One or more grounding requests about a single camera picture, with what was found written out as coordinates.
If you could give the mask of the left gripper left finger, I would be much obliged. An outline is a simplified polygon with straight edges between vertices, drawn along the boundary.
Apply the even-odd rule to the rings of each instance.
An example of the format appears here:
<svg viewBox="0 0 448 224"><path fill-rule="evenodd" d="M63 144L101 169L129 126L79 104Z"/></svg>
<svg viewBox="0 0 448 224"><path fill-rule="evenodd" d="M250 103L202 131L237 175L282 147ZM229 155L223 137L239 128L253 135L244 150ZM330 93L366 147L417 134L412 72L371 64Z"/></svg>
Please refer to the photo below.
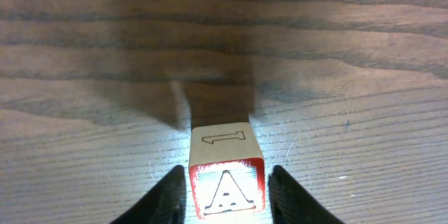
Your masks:
<svg viewBox="0 0 448 224"><path fill-rule="evenodd" d="M184 224L185 215L185 170L176 165L111 224Z"/></svg>

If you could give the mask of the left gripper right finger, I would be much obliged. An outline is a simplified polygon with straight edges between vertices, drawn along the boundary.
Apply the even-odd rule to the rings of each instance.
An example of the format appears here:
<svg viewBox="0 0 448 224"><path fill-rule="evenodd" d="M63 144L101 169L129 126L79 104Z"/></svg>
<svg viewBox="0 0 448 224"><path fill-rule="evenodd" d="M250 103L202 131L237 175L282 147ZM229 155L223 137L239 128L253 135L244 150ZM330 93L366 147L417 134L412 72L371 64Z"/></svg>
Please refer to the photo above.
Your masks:
<svg viewBox="0 0 448 224"><path fill-rule="evenodd" d="M268 188L273 224L344 224L280 165L273 167Z"/></svg>

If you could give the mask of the red A block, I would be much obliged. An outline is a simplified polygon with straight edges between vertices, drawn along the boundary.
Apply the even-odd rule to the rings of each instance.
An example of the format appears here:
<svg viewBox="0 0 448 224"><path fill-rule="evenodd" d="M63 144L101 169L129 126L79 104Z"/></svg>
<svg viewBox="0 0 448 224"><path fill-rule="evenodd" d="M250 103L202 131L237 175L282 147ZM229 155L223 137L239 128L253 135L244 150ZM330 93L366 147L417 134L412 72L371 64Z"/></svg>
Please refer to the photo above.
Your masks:
<svg viewBox="0 0 448 224"><path fill-rule="evenodd" d="M265 210L265 159L247 122L193 128L188 173L201 220Z"/></svg>

